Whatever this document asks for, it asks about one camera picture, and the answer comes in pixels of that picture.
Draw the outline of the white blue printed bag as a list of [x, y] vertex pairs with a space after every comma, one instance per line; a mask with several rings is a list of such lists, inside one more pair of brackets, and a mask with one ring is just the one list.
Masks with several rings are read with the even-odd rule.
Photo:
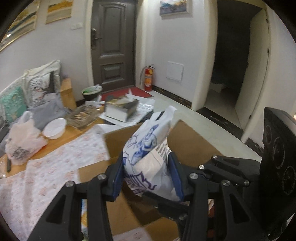
[[180, 201], [169, 171], [167, 137], [176, 108], [153, 113], [128, 139], [122, 162], [125, 181], [135, 195], [151, 192], [171, 201]]

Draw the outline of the open cardboard box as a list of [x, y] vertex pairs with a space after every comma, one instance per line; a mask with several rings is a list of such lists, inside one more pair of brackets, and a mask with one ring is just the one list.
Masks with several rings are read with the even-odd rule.
[[[111, 132], [103, 130], [104, 125], [94, 125], [88, 132], [95, 136], [90, 140], [99, 140], [105, 144], [109, 157], [95, 155], [95, 163], [79, 169], [81, 182], [86, 182], [107, 170], [118, 158], [127, 141], [134, 145], [133, 134], [139, 126], [130, 126], [116, 130], [110, 125]], [[167, 156], [174, 152], [178, 160], [187, 166], [197, 167], [206, 163], [213, 155], [221, 153], [195, 132], [182, 120], [170, 130], [165, 140], [157, 145], [142, 160], [132, 166], [131, 174], [125, 178], [122, 192], [114, 202], [107, 203], [111, 233], [115, 240], [144, 228], [152, 240], [172, 240], [177, 237], [177, 226], [172, 221], [162, 218], [159, 212], [145, 202], [141, 194], [153, 192], [169, 200], [178, 200], [173, 181], [167, 167]]]

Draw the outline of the cartoon print table cloth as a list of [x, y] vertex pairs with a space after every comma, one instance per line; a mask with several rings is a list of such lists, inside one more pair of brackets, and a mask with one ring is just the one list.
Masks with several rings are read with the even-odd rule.
[[1, 214], [19, 240], [27, 240], [37, 221], [67, 182], [82, 183], [106, 171], [111, 159], [111, 142], [130, 138], [124, 131], [134, 133], [139, 126], [119, 128], [95, 125], [76, 139], [46, 156], [30, 160], [19, 173], [1, 180]]

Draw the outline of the black remote control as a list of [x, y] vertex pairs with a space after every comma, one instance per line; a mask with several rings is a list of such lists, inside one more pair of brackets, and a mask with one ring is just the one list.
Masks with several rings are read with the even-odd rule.
[[11, 171], [11, 160], [9, 158], [7, 158], [7, 161], [6, 161], [6, 171], [8, 173], [10, 173]]

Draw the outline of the white printed plastic bag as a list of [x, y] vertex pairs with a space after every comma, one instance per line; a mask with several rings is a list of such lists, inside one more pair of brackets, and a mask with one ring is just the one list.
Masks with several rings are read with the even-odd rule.
[[11, 126], [6, 139], [5, 153], [13, 165], [22, 165], [46, 146], [48, 141], [35, 127], [33, 113], [26, 111]]

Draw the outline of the white plastic bowl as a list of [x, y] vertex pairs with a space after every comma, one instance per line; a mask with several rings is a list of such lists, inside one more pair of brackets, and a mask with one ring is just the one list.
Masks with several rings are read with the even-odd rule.
[[49, 122], [45, 126], [42, 134], [44, 137], [50, 140], [56, 140], [65, 133], [66, 126], [67, 126], [67, 120], [65, 120], [64, 118], [57, 118]]

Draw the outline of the glass tray with shells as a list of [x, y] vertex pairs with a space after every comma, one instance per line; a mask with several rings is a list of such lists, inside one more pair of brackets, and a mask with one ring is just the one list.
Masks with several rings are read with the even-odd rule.
[[79, 130], [85, 129], [100, 115], [100, 110], [87, 105], [81, 105], [65, 116], [67, 124]]

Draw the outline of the open box on floor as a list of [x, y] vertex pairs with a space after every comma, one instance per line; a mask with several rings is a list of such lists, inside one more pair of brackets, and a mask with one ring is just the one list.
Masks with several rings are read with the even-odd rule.
[[107, 97], [100, 118], [117, 126], [133, 126], [153, 113], [155, 100], [131, 93]]

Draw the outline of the wooden side table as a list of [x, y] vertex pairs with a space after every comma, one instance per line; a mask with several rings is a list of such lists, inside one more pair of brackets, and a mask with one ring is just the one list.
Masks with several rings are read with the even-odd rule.
[[77, 108], [76, 101], [73, 94], [71, 79], [69, 77], [62, 80], [60, 95], [61, 95], [61, 99], [64, 107], [69, 108], [71, 110], [74, 110]]

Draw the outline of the red doormat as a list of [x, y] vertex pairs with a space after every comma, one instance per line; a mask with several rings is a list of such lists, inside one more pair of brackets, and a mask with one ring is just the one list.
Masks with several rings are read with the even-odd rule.
[[144, 98], [152, 97], [152, 95], [149, 92], [146, 92], [138, 87], [132, 86], [132, 87], [122, 88], [119, 90], [114, 90], [114, 91], [104, 93], [101, 95], [102, 96], [101, 100], [105, 101], [107, 99], [107, 97], [109, 97], [109, 96], [120, 97], [120, 96], [124, 96], [126, 94], [129, 94], [129, 93], [131, 93], [135, 96], [140, 96], [140, 97], [144, 97]]

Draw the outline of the teal patterned cushion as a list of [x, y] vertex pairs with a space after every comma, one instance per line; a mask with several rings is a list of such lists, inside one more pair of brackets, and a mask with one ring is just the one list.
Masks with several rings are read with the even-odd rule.
[[14, 122], [27, 110], [22, 88], [16, 87], [12, 92], [1, 98], [1, 104], [4, 108], [6, 121]]

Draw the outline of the black trash bin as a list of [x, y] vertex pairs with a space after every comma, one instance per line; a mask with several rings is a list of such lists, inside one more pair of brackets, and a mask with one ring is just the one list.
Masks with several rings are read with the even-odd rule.
[[102, 91], [102, 86], [97, 84], [94, 86], [87, 87], [81, 91], [85, 100], [93, 100], [98, 97], [99, 93]]

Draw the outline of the red fire extinguisher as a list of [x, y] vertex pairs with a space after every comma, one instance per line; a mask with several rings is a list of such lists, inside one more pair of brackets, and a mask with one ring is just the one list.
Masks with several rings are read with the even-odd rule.
[[149, 92], [152, 90], [152, 82], [154, 76], [154, 66], [144, 66], [140, 73], [139, 84], [144, 88], [144, 91]]

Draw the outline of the dark brown door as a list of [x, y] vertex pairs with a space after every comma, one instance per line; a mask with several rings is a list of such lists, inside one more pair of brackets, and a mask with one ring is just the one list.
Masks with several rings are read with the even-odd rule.
[[134, 85], [137, 1], [94, 1], [91, 59], [94, 84], [110, 92]]

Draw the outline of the wide landscape painting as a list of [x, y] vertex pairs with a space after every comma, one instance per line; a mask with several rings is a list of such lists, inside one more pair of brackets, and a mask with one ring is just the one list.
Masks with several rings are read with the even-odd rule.
[[1, 51], [36, 27], [40, 1], [34, 0], [14, 20], [1, 40]]

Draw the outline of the right gold landscape painting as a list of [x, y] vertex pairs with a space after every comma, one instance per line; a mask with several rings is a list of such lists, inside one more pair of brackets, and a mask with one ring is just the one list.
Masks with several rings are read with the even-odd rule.
[[72, 15], [72, 8], [73, 8], [73, 1], [50, 0], [48, 3], [45, 24], [70, 18]]

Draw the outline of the white wall panel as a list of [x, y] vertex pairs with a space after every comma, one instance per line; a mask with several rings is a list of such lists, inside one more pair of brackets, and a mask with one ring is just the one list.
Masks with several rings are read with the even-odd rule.
[[166, 65], [166, 77], [177, 82], [181, 82], [183, 78], [184, 65], [168, 61]]

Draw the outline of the light switch plate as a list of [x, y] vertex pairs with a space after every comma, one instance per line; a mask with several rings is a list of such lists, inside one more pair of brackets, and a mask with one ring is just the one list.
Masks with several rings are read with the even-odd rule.
[[81, 29], [83, 28], [83, 23], [79, 22], [79, 23], [75, 23], [71, 26], [70, 30], [77, 30], [77, 29]]

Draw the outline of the side wall painting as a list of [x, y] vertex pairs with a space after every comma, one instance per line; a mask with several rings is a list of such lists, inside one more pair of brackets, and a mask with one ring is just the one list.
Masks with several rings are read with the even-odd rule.
[[167, 0], [159, 1], [159, 15], [174, 15], [190, 13], [192, 1], [190, 0]]

